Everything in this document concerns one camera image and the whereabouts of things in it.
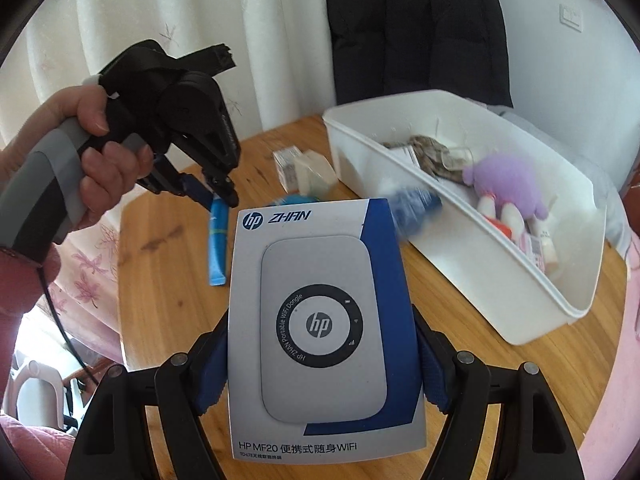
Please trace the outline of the person left hand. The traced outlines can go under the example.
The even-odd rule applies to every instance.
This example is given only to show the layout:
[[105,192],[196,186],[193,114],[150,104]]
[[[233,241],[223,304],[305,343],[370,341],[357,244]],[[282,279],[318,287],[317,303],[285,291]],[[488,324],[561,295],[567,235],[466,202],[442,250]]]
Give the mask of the person left hand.
[[[106,136],[106,102],[105,90],[96,84],[55,92],[27,118],[1,151],[1,182],[8,182],[23,165],[28,152],[67,118],[77,118],[81,127],[93,136]],[[85,177],[80,181],[79,193],[87,211],[78,223],[78,229],[98,223],[134,188],[137,180],[151,172],[152,165],[153,153],[148,146],[132,152],[118,143],[107,142],[102,151],[85,150],[81,156]]]

